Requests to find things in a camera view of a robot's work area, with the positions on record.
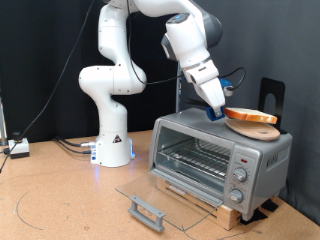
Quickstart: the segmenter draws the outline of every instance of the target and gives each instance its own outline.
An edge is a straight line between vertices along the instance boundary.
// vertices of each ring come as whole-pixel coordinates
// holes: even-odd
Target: black stand
[[[258,110],[264,112],[266,97],[269,93],[271,93],[276,99],[276,109],[274,116],[278,118],[277,123],[274,127],[280,132],[280,134],[287,133],[286,131],[280,129],[285,90],[286,86],[283,82],[272,80],[269,78],[261,79]]]

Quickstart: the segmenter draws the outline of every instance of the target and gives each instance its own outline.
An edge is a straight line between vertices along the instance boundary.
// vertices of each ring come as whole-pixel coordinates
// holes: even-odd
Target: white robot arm
[[[222,35],[219,21],[192,0],[103,0],[99,18],[99,51],[114,66],[84,68],[79,76],[81,89],[96,103],[100,133],[92,149],[91,162],[118,167],[130,162],[127,137],[127,110],[111,95],[131,95],[145,88],[146,75],[136,64],[131,66],[126,41],[126,19],[141,11],[150,17],[177,13],[166,24],[162,46],[168,59],[179,61],[186,79],[197,94],[221,115],[224,94],[207,48],[215,46]]]

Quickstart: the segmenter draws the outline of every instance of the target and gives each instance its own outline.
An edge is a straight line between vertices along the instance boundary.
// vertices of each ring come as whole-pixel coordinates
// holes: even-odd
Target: black cable
[[[246,77],[246,69],[245,69],[244,67],[239,67],[239,68],[235,69],[234,71],[232,71],[231,73],[228,73],[227,75],[218,76],[218,78],[229,77],[230,75],[234,74],[236,71],[238,71],[238,70],[240,70],[240,69],[243,70],[243,75],[242,75],[242,77],[241,77],[241,79],[240,79],[240,81],[239,81],[239,83],[238,83],[237,86],[235,86],[235,87],[227,87],[227,89],[228,89],[229,91],[234,91],[234,90],[236,90],[236,89],[241,85],[241,83],[243,82],[244,78]]]
[[[60,140],[60,141],[66,143],[66,144],[68,144],[68,145],[70,145],[72,147],[81,147],[81,144],[68,142],[67,140],[65,140],[65,139],[63,139],[62,137],[59,137],[59,136],[56,136],[55,139]]]
[[[87,11],[87,14],[86,14],[86,17],[85,17],[85,20],[84,20],[83,25],[82,25],[82,27],[81,27],[81,30],[80,30],[80,32],[79,32],[79,34],[78,34],[77,40],[76,40],[76,42],[75,42],[75,44],[74,44],[74,46],[73,46],[73,48],[72,48],[72,50],[71,50],[71,53],[69,54],[69,57],[68,57],[65,65],[64,65],[64,68],[63,68],[63,70],[62,70],[62,72],[61,72],[61,75],[60,75],[60,77],[59,77],[59,79],[58,79],[58,81],[57,81],[57,83],[56,83],[56,86],[54,87],[54,89],[53,89],[53,91],[52,91],[52,93],[51,93],[51,95],[50,95],[47,103],[45,104],[45,106],[43,107],[43,109],[41,110],[41,112],[38,114],[38,116],[30,123],[30,125],[26,128],[26,130],[24,130],[24,132],[21,134],[20,140],[21,140],[21,139],[24,137],[24,135],[28,132],[28,130],[30,129],[30,127],[38,120],[38,118],[42,115],[42,113],[46,110],[46,108],[48,107],[48,105],[49,105],[49,103],[50,103],[50,101],[51,101],[54,93],[56,92],[56,90],[57,90],[57,88],[58,88],[58,85],[59,85],[59,83],[60,83],[60,81],[61,81],[61,79],[62,79],[62,76],[63,76],[63,74],[64,74],[64,72],[65,72],[65,70],[66,70],[66,68],[67,68],[67,65],[68,65],[68,63],[69,63],[69,60],[70,60],[70,58],[71,58],[71,56],[72,56],[72,54],[73,54],[73,52],[74,52],[74,50],[75,50],[75,48],[76,48],[76,46],[77,46],[77,44],[78,44],[78,41],[79,41],[79,39],[80,39],[80,36],[81,36],[81,34],[82,34],[82,32],[83,32],[83,29],[84,29],[84,27],[85,27],[85,25],[86,25],[86,23],[87,23],[88,16],[89,16],[89,13],[90,13],[90,11],[91,11],[91,8],[92,8],[92,6],[93,6],[94,1],[95,1],[95,0],[92,0],[92,2],[91,2],[91,4],[90,4],[90,7],[89,7],[89,9],[88,9],[88,11]],[[10,153],[13,151],[13,149],[14,149],[16,146],[17,146],[17,143],[15,143],[15,144],[13,145],[13,147],[10,149],[8,155],[7,155],[6,158],[4,159],[3,164],[2,164],[2,166],[1,166],[1,168],[0,168],[0,173],[2,172],[2,169],[3,169],[4,165],[6,164],[6,161],[7,161],[8,157],[10,156]]]
[[[75,150],[69,148],[68,146],[64,145],[62,142],[60,142],[60,140],[58,140],[58,139],[54,139],[54,140],[57,141],[58,143],[60,143],[63,147],[65,147],[66,149],[68,149],[71,152],[80,153],[80,154],[91,154],[91,151],[83,151],[83,152],[75,151]]]
[[[290,196],[290,185],[289,185],[289,178],[286,178],[286,186],[287,186],[287,198],[286,198],[286,202],[289,203],[289,196]]]
[[[131,50],[130,50],[130,48],[131,48],[131,16],[130,16],[130,14],[131,13],[130,13],[130,9],[129,9],[129,0],[127,0],[127,8],[128,8],[129,29],[130,29],[130,31],[129,31],[129,41],[128,41],[128,52],[129,52],[129,57],[130,57],[130,63],[131,63],[132,70],[134,71],[135,75],[137,76],[137,79],[139,80],[139,82],[141,82],[142,84],[145,84],[145,85],[152,85],[152,84],[169,82],[171,80],[175,80],[175,79],[178,79],[180,77],[183,77],[184,75],[180,75],[180,76],[177,76],[177,77],[169,78],[169,79],[166,79],[166,80],[161,80],[161,81],[158,81],[158,82],[152,82],[152,83],[143,82],[139,78],[139,76],[138,76],[138,74],[137,74],[137,72],[136,72],[136,70],[135,70],[135,68],[133,66],[132,58],[131,58]]]

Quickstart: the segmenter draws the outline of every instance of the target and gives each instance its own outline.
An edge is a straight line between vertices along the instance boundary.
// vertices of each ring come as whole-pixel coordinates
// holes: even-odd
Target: wooden table
[[[137,157],[120,168],[93,165],[55,142],[31,144],[31,157],[9,159],[0,175],[0,239],[320,239],[319,226],[279,198],[274,213],[263,211],[267,219],[231,231],[209,220],[186,233],[166,222],[163,233],[146,227],[115,188],[149,171],[151,134],[129,133]]]

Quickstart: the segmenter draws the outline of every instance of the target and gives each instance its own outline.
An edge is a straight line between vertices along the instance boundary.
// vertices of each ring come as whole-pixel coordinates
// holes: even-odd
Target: oven door handle
[[[130,197],[130,200],[132,201],[132,206],[129,208],[129,212],[138,220],[146,224],[147,226],[151,227],[152,229],[158,231],[158,232],[163,232],[164,231],[164,226],[162,225],[163,223],[163,217],[166,216],[166,214],[159,209],[151,206],[150,204],[146,203],[142,199],[138,198],[137,196],[132,196]],[[150,218],[146,217],[142,213],[138,211],[138,205],[146,209],[147,211],[151,212],[154,214],[157,218],[156,221],[152,221]]]

